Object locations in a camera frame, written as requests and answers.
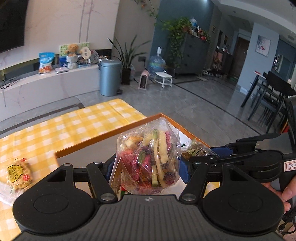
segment metal screw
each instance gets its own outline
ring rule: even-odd
[[[112,201],[114,198],[115,196],[112,193],[104,193],[101,195],[101,199],[104,201]]]
[[[196,199],[196,196],[192,193],[186,193],[182,196],[182,199],[190,202],[190,201],[194,201]]]

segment white marble tv console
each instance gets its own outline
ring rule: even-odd
[[[98,65],[32,75],[0,90],[0,121],[68,97],[99,90]]]

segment gray tile floor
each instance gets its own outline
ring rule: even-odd
[[[115,98],[126,101],[146,116],[160,112],[168,115],[210,146],[221,146],[239,138],[265,133],[265,126],[254,121],[259,118],[258,114],[247,121],[251,100],[243,109],[240,108],[245,96],[235,91],[232,83],[213,77],[206,82],[197,81],[196,77],[181,77],[174,81],[175,85],[164,89],[159,84],[150,83],[147,91],[138,90],[138,84],[132,81],[130,86],[121,87],[122,95],[106,97],[95,91],[26,111],[0,122],[0,133],[3,132],[0,138],[83,106]]]

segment gray cabinet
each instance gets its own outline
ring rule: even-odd
[[[180,60],[180,68],[176,68],[176,74],[200,75],[205,65],[209,43],[187,34],[181,48],[183,59]]]

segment trash can lid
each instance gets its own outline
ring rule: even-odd
[[[121,65],[122,65],[122,63],[119,60],[103,59],[101,62],[101,66],[104,66],[104,67],[115,68],[115,67],[119,67]]]

